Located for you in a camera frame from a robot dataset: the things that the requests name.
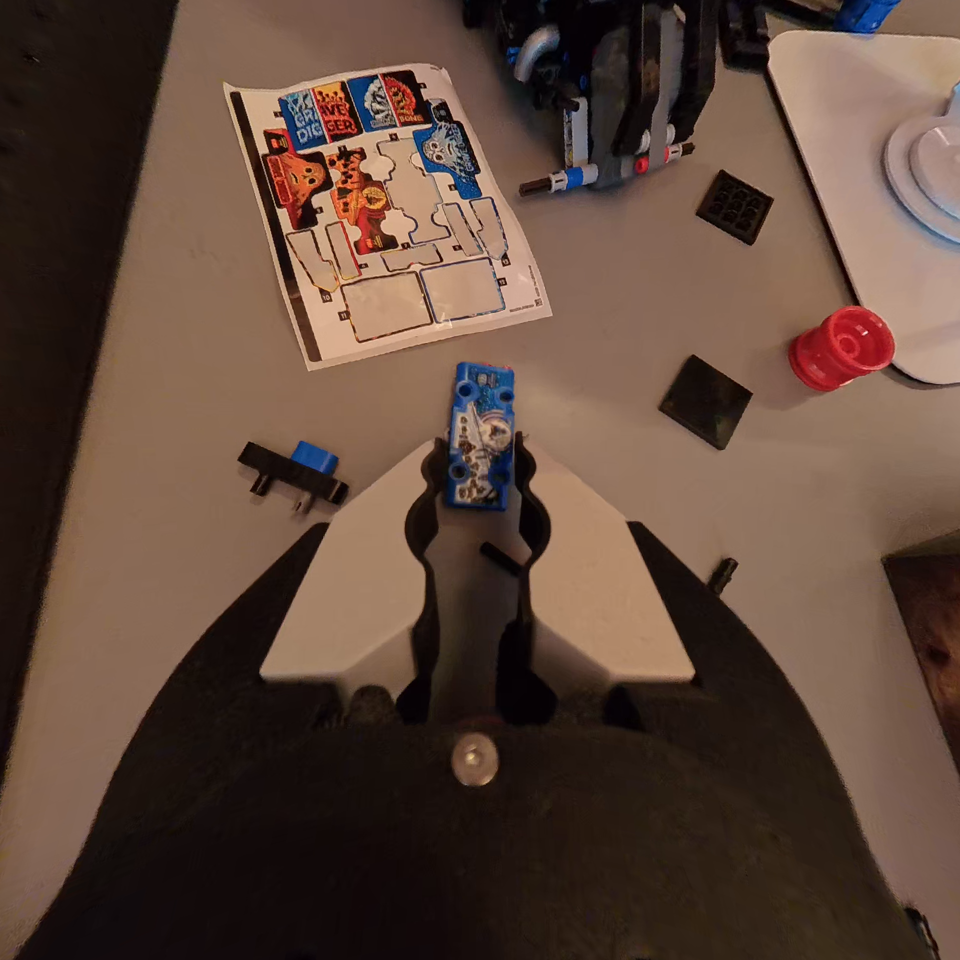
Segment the red toy wheel hub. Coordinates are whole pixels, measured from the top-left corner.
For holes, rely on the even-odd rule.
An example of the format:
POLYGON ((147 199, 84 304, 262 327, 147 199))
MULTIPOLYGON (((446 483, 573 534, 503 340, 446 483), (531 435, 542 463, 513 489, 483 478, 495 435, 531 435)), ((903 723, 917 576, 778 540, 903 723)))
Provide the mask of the red toy wheel hub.
POLYGON ((807 388, 830 393, 892 364, 896 342, 888 325, 862 306, 846 306, 794 338, 787 357, 807 388))

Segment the black studded square plate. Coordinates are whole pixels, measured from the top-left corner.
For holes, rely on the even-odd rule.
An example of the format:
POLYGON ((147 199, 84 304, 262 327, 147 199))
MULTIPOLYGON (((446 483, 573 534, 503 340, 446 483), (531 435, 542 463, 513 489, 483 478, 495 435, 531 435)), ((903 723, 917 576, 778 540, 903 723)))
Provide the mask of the black studded square plate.
POLYGON ((773 204, 773 197, 720 170, 700 201, 696 216, 737 241, 753 246, 773 204))

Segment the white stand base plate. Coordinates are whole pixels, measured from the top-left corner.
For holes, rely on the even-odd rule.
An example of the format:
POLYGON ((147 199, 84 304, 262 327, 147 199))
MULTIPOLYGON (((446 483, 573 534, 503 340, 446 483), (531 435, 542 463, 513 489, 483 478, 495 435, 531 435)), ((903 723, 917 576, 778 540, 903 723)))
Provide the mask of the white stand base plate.
POLYGON ((883 152, 907 119, 944 113, 958 38, 789 30, 768 72, 853 293, 893 333, 894 366, 957 385, 959 246, 902 207, 883 152))

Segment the blue printed toy brick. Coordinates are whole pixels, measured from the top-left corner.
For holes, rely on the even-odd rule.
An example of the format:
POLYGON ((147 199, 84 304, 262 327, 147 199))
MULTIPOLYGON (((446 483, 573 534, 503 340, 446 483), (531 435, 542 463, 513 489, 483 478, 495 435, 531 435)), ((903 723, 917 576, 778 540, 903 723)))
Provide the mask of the blue printed toy brick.
POLYGON ((514 475, 515 374, 510 367, 456 367, 448 430, 446 504, 505 512, 514 475))

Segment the toy truck chassis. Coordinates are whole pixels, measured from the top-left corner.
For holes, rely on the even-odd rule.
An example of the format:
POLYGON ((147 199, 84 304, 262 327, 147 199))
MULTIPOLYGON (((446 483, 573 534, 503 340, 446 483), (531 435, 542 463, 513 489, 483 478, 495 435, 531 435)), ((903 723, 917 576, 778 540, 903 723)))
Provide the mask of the toy truck chassis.
POLYGON ((521 197, 619 186, 688 156, 713 91, 717 55, 763 70, 762 2, 463 1, 469 29, 491 26, 537 109, 562 114, 563 163, 521 197))

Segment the black beam with blue brick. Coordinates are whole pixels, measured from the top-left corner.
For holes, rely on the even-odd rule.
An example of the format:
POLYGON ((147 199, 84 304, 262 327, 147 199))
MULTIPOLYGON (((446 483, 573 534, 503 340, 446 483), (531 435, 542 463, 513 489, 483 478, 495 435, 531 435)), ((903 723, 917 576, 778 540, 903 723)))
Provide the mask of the black beam with blue brick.
POLYGON ((328 450, 301 440, 293 453, 283 456, 253 441, 237 457, 244 468, 255 471, 250 492, 263 498, 279 482, 297 492, 294 510, 306 515, 322 501, 338 507, 350 494, 349 485, 336 476, 339 458, 328 450))

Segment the black flat square tile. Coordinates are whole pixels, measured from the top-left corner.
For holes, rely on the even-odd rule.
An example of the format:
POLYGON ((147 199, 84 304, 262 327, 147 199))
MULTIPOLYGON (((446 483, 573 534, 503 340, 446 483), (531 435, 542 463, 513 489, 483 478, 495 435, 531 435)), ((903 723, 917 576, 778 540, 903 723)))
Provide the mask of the black flat square tile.
POLYGON ((657 409, 714 450, 728 447, 753 398, 753 392, 691 354, 657 409))

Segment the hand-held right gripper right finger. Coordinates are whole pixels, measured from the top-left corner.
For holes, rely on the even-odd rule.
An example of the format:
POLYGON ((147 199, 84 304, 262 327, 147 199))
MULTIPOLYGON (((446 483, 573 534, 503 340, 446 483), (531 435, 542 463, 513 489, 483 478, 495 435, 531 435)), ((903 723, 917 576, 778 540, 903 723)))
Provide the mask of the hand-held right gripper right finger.
POLYGON ((496 708, 513 726, 580 701, 605 712, 619 688, 681 690, 694 665, 623 513, 517 435, 517 612, 499 643, 496 708))

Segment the white round stand foot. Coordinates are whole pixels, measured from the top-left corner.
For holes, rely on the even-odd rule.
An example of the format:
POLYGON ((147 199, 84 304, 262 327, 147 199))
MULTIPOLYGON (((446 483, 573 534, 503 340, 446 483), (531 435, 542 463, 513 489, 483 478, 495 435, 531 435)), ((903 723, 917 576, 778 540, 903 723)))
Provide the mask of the white round stand foot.
POLYGON ((941 115, 918 115, 889 136, 883 165, 901 206, 932 234, 959 244, 959 85, 941 115))

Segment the toy sticker sheet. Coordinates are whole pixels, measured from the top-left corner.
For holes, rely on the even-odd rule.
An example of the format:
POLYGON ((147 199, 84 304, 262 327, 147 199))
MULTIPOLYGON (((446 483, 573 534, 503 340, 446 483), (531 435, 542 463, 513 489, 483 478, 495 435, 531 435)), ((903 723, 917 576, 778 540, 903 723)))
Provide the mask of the toy sticker sheet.
POLYGON ((222 89, 307 369, 552 315, 446 69, 222 89))

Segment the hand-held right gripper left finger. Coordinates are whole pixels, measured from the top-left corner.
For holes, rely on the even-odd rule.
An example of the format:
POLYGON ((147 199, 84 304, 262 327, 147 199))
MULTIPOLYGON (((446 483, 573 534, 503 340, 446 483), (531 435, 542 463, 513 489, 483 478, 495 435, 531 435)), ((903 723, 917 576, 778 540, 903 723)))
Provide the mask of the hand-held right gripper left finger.
POLYGON ((440 618, 426 553, 444 484, 436 438, 338 511, 260 666, 264 681, 329 684, 344 707, 377 687, 404 721, 427 720, 440 618))

